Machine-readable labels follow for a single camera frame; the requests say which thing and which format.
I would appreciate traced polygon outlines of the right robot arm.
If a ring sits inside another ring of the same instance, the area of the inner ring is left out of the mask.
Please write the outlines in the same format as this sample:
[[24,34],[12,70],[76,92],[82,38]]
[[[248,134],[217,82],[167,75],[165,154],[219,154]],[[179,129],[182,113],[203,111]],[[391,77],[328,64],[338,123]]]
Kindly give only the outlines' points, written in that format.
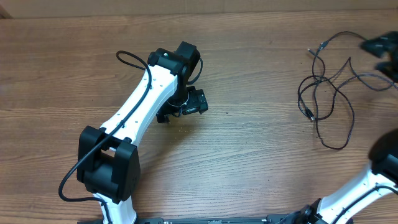
[[[373,73],[358,74],[352,66],[351,57],[347,59],[343,66],[333,76],[326,77],[326,66],[323,59],[319,57],[319,54],[333,39],[340,35],[353,35],[360,38],[363,40],[360,44],[361,49],[375,57],[381,58],[387,53],[389,55],[389,61],[377,63],[375,66],[375,69],[383,73],[387,78]],[[334,34],[329,39],[322,42],[316,52],[311,49],[307,50],[313,55],[312,74],[304,78],[298,86],[297,105],[300,112],[315,123],[317,137],[321,141],[321,144],[329,149],[340,151],[349,143],[355,123],[355,112],[352,104],[340,89],[351,80],[357,79],[372,91],[381,92],[391,88],[397,90],[397,31],[390,31],[379,37],[367,39],[360,34],[345,30]],[[315,75],[314,72],[314,66],[317,60],[321,61],[323,66],[320,75]],[[340,75],[347,64],[349,65],[353,77],[335,86],[332,80]],[[384,88],[375,88],[365,82],[362,77],[376,77],[389,85]],[[304,82],[310,78],[313,79],[313,82],[302,88]],[[334,89],[334,93],[330,112],[326,116],[319,117],[316,94],[317,88],[322,83],[331,85]],[[315,115],[305,104],[302,97],[303,93],[310,87],[314,87],[312,95],[315,103]],[[324,143],[320,135],[318,124],[319,121],[326,120],[333,114],[337,94],[341,95],[346,100],[351,110],[352,122],[346,142],[341,147],[332,147]],[[300,211],[292,212],[283,218],[276,219],[275,223],[353,223],[352,217],[368,205],[385,195],[392,193],[397,195],[397,129],[381,136],[371,148],[368,158],[369,162],[365,165],[364,169],[356,177],[342,186],[342,188],[329,196],[317,199],[311,205],[304,206]]]

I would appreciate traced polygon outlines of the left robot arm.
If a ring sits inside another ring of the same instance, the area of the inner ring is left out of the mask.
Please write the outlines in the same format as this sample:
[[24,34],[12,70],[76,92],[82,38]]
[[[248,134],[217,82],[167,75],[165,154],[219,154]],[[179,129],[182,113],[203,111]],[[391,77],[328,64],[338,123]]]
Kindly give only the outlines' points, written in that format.
[[76,177],[93,194],[103,213],[98,223],[137,223],[131,195],[141,175],[138,146],[152,122],[204,113],[208,103],[191,75],[202,65],[195,45],[151,52],[142,80],[118,111],[99,128],[87,126],[78,142]]

